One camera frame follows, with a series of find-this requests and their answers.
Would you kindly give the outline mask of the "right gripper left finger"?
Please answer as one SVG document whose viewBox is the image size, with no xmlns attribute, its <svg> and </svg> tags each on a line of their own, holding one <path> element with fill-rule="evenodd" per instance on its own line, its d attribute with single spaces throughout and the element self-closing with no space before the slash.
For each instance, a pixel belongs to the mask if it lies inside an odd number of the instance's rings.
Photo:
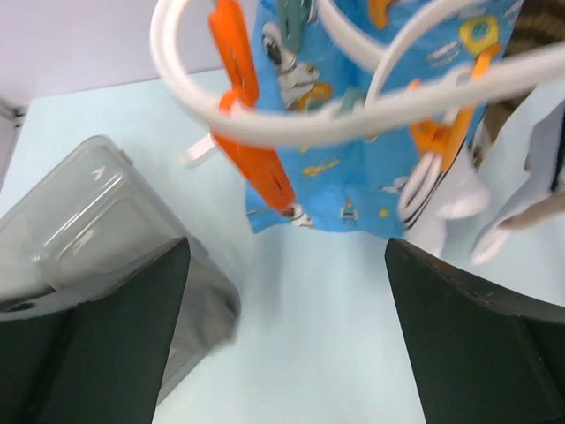
<svg viewBox="0 0 565 424">
<path fill-rule="evenodd" d="M 2 422 L 151 422 L 190 260 L 178 238 L 3 312 Z"/>
</svg>

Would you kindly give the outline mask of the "white black striped sock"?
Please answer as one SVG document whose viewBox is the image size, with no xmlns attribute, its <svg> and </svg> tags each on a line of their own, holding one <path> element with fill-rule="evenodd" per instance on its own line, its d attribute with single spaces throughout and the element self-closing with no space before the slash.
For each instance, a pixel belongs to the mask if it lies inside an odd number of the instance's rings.
<svg viewBox="0 0 565 424">
<path fill-rule="evenodd" d="M 482 213 L 491 200 L 467 147 L 460 148 L 448 170 L 441 166 L 441 156 L 423 155 L 397 204 L 403 239 L 436 257 L 445 246 L 447 222 Z"/>
</svg>

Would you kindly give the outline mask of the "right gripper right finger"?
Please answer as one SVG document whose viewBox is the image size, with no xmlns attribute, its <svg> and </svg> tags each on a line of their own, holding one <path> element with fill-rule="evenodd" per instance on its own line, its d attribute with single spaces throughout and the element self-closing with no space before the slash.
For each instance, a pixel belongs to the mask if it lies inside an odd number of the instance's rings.
<svg viewBox="0 0 565 424">
<path fill-rule="evenodd" d="M 564 308 L 392 238 L 385 262 L 428 423 L 562 423 Z"/>
</svg>

